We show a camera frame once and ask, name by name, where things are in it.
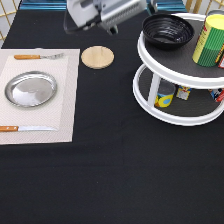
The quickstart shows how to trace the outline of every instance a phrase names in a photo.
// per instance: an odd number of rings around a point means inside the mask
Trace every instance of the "knife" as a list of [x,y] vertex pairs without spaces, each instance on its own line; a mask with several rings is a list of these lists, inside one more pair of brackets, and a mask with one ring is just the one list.
[[62,54],[55,54],[55,55],[51,55],[51,56],[40,56],[40,55],[14,55],[14,58],[17,60],[24,60],[24,59],[57,59],[57,58],[61,58],[64,56],[64,53]]
[[15,131],[57,131],[57,129],[47,126],[0,126],[0,132]]

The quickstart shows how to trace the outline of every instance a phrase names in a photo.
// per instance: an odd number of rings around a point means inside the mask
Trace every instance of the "table surface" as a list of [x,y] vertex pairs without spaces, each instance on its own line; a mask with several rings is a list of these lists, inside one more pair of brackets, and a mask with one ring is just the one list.
[[0,146],[1,224],[223,223],[224,115],[170,125],[133,95],[147,13],[120,24],[117,36],[66,35],[63,16],[18,11],[3,48],[102,45],[115,60],[102,70],[80,61],[72,143]]

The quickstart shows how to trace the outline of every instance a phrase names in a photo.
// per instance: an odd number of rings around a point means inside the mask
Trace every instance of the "silver plate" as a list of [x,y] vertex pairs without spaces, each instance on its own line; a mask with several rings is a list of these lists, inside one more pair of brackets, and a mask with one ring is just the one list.
[[5,87],[6,98],[14,105],[34,107],[48,101],[57,91],[53,76],[39,71],[16,76]]

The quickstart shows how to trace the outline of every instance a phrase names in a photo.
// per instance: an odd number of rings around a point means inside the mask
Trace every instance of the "round wooden board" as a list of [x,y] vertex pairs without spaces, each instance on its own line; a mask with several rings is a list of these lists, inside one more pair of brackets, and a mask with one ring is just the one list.
[[83,51],[81,58],[87,67],[101,69],[106,68],[113,62],[114,54],[106,47],[94,46]]

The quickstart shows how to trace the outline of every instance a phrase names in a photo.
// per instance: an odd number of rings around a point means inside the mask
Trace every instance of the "placemat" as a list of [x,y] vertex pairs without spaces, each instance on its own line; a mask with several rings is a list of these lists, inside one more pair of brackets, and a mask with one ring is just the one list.
[[[65,56],[57,60],[17,61],[13,58],[15,54],[53,55],[62,52]],[[2,106],[0,125],[44,125],[58,129],[58,131],[0,133],[0,144],[72,141],[79,50],[1,50],[0,61],[0,102]],[[55,77],[58,84],[56,95],[37,107],[21,108],[12,105],[4,96],[5,85],[15,76],[35,70],[47,72]]]

